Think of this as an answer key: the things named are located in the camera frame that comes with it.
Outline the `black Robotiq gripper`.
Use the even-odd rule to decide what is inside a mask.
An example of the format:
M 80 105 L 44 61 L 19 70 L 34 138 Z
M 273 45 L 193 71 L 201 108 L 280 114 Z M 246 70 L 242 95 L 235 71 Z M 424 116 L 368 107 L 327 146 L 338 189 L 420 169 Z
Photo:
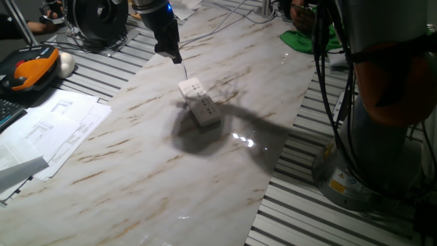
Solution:
M 163 57 L 170 57 L 174 64 L 181 64 L 178 22 L 169 2 L 148 2 L 139 5 L 144 25 L 155 34 L 154 50 Z

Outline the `bare hand of operator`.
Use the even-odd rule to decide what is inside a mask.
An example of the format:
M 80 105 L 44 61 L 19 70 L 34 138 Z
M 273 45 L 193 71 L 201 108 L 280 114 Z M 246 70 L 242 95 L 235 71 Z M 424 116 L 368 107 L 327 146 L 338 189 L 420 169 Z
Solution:
M 64 16 L 63 3 L 60 0 L 52 0 L 46 3 L 45 14 L 50 19 L 58 19 Z

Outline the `bare hand of seated person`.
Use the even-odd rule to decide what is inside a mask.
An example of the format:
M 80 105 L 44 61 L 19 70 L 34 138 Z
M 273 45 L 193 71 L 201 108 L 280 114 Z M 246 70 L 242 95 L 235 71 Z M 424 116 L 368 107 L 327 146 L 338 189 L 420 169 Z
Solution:
M 292 0 L 290 7 L 290 17 L 295 28 L 303 34 L 309 35 L 313 31 L 315 23 L 315 13 L 309 9 L 313 1 Z

